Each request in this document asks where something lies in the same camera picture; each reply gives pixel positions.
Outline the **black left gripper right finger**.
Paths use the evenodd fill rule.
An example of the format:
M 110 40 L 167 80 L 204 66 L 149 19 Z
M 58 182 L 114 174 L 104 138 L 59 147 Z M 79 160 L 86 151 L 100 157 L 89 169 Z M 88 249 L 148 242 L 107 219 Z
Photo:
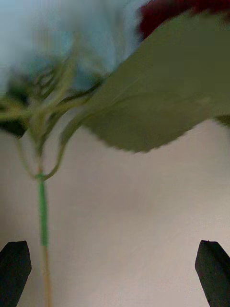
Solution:
M 218 242 L 200 242 L 195 270 L 208 304 L 230 307 L 230 257 Z

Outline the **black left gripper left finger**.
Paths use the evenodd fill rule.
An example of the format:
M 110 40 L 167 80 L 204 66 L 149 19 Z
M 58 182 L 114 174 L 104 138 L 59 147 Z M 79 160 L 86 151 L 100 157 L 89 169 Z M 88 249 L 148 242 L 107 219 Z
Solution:
M 8 242 L 0 252 L 0 307 L 17 306 L 31 270 L 27 242 Z

